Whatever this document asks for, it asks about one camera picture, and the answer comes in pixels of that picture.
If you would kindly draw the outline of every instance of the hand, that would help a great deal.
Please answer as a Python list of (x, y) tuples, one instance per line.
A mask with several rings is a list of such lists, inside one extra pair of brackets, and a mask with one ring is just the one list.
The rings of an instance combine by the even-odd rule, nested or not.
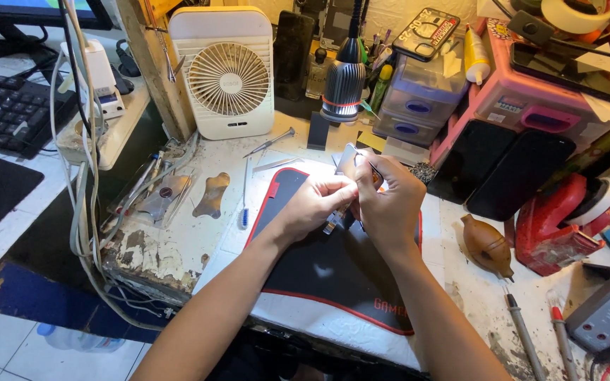
[[(355, 178), (359, 202), (351, 205), (352, 214), (364, 224), (364, 230), (385, 259), (387, 255), (405, 254), (415, 247), (413, 237), (426, 193), (425, 184), (394, 157), (365, 151), (363, 155)], [(389, 189), (385, 192), (378, 193), (373, 187), (369, 162), (387, 181)]]
[(357, 184), (345, 176), (311, 175), (273, 222), (281, 226), (291, 242), (300, 241), (320, 227), (334, 210), (351, 203), (358, 195)]

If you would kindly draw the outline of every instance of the gooseneck lamp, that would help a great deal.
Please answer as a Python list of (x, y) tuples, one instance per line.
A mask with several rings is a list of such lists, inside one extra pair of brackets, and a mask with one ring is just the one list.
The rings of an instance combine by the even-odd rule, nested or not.
[(321, 96), (323, 101), (319, 113), (334, 122), (353, 122), (357, 120), (357, 107), (361, 103), (364, 90), (366, 67), (361, 62), (364, 47), (359, 41), (359, 25), (363, 0), (354, 0), (350, 32), (340, 45), (335, 60), (329, 66), (326, 87)]

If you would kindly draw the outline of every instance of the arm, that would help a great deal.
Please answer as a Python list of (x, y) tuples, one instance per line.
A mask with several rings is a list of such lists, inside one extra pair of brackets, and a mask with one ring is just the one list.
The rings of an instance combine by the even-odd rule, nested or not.
[(352, 212), (394, 275), (418, 339), (416, 350), (421, 351), (428, 370), (436, 381), (511, 381), (432, 276), (413, 240), (425, 185), (393, 158), (368, 154), (367, 160), (385, 177), (389, 189), (376, 192), (371, 166), (361, 163), (357, 168), (359, 203)]
[(308, 177), (284, 209), (166, 326), (131, 380), (203, 380), (256, 303), (279, 256), (357, 197), (344, 176)]

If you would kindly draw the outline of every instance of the fan grille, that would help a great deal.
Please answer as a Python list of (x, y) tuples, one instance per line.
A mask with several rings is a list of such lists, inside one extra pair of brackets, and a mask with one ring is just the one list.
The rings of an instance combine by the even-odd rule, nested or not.
[(227, 116), (243, 115), (265, 99), (270, 77), (265, 63), (238, 43), (213, 44), (194, 58), (188, 84), (192, 95), (208, 110)]

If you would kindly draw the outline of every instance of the wooden post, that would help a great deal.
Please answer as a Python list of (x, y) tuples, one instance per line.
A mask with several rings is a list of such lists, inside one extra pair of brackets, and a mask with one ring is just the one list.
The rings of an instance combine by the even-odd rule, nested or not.
[[(145, 79), (152, 100), (157, 105), (165, 129), (171, 137), (181, 141), (187, 140), (197, 129), (197, 125), (192, 115), (190, 99), (188, 99), (184, 87), (182, 71), (178, 73), (175, 83), (168, 80), (166, 56), (155, 32), (145, 29), (145, 26), (151, 25), (151, 23), (147, 15), (143, 13), (140, 2), (138, 0), (117, 0), (115, 3), (121, 15), (131, 54)], [(164, 19), (165, 12), (162, 10), (154, 12), (155, 15), (163, 15), (157, 20), (157, 24), (163, 28), (167, 25), (167, 21)], [(169, 51), (171, 65), (175, 68), (178, 61), (175, 59), (171, 39), (166, 33), (163, 33), (163, 36)]]

